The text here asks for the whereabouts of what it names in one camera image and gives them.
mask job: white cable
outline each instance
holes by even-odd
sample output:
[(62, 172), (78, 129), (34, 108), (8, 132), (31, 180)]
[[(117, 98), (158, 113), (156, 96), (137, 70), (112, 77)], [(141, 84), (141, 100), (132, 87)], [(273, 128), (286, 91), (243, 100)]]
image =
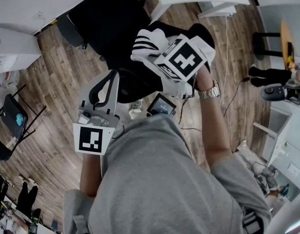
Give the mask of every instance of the white cable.
[(226, 61), (226, 73), (225, 73), (224, 87), (223, 87), (222, 96), (220, 97), (219, 105), (222, 104), (222, 99), (224, 97), (226, 81), (227, 81), (227, 71), (228, 71), (228, 22), (227, 22), (227, 17), (225, 17), (225, 21), (226, 21), (226, 39), (227, 39), (227, 50), (226, 50), (227, 61)]

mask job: yellow object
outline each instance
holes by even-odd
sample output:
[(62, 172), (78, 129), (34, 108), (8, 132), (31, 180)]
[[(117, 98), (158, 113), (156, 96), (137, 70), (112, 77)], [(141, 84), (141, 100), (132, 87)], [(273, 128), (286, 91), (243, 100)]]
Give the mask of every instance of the yellow object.
[(281, 23), (281, 48), (282, 48), (284, 66), (287, 70), (291, 70), (292, 72), (294, 72), (295, 71), (295, 66), (294, 66), (293, 69), (290, 69), (289, 66), (288, 66), (289, 53), (288, 53), (287, 45), (288, 45), (289, 42), (292, 43), (292, 45), (294, 46), (290, 29), (287, 26), (287, 23), (285, 21), (282, 21), (282, 23)]
[(4, 204), (3, 201), (1, 201), (1, 203), (2, 203), (2, 206), (4, 206), (6, 209), (8, 209), (7, 206)]
[(53, 20), (52, 22), (50, 22), (49, 24), (55, 24), (56, 22), (58, 22), (58, 20), (57, 19), (55, 19), (55, 20)]
[(292, 59), (292, 56), (287, 58), (286, 69), (290, 70), (292, 73), (295, 72), (295, 61)]

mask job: sleeve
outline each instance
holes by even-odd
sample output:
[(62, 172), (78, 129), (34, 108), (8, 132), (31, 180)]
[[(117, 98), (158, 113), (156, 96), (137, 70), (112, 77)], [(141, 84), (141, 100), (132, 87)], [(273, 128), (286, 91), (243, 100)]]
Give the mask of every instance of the sleeve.
[(63, 233), (77, 233), (73, 217), (82, 215), (87, 221), (94, 200), (79, 190), (69, 190), (64, 195)]
[(225, 187), (241, 208), (251, 209), (263, 221), (266, 230), (271, 213), (263, 192), (250, 171), (235, 156), (225, 157), (211, 167), (211, 173)]

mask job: wooden floor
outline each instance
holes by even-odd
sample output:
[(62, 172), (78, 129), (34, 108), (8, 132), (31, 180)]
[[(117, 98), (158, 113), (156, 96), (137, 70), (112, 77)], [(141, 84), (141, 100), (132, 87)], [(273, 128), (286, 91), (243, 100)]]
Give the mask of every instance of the wooden floor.
[[(152, 11), (155, 2), (147, 1), (146, 9)], [(247, 76), (251, 63), (259, 68), (270, 66), (269, 58), (255, 60), (251, 48), (251, 36), (263, 31), (262, 21), (254, 5), (237, 8), (231, 18), (197, 19), (200, 9), (196, 3), (173, 5), (161, 21), (180, 28), (188, 29), (193, 23), (200, 22), (208, 28), (216, 43), (216, 57), (212, 64), (212, 74), (218, 80), (221, 90), (226, 76), (225, 93), (222, 101), (224, 111), (234, 96), (240, 80)], [(226, 56), (226, 23), (228, 26), (228, 61)], [(79, 89), (94, 76), (107, 70), (92, 48), (86, 50), (70, 46), (61, 36), (56, 26), (43, 32), (38, 38), (43, 56), (28, 69), (21, 71), (20, 84), (27, 84), (24, 98), (36, 110), (43, 105), (46, 112), (34, 124), (37, 132), (25, 140), (7, 162), (0, 162), (0, 172), (18, 187), (9, 188), (8, 196), (16, 201), (21, 188), (18, 175), (33, 178), (39, 185), (34, 207), (42, 209), (44, 223), (51, 225), (52, 220), (62, 228), (63, 193), (78, 188), (81, 172), (81, 157), (74, 152), (72, 123), (76, 120)], [(147, 107), (154, 96), (145, 99)], [(173, 100), (178, 106), (179, 118), (182, 101)], [(229, 130), (231, 148), (235, 150), (240, 141), (247, 138), (249, 146), (256, 153), (262, 151), (264, 138), (255, 130), (253, 122), (266, 123), (269, 119), (269, 104), (262, 101), (259, 89), (242, 83), (236, 98), (231, 104), (226, 122)], [(181, 126), (201, 128), (201, 114), (198, 98), (192, 98), (184, 106)], [(201, 133), (196, 130), (183, 130), (197, 162), (205, 166)], [(10, 136), (0, 124), (0, 138), (7, 143)]]

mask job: small screen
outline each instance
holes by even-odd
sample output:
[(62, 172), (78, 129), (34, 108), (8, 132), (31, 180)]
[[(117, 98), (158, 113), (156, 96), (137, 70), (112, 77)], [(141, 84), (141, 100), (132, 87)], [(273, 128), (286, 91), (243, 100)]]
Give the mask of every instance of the small screen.
[(174, 110), (174, 107), (165, 102), (162, 98), (159, 98), (156, 103), (153, 105), (152, 111), (155, 111), (157, 114), (171, 114)]

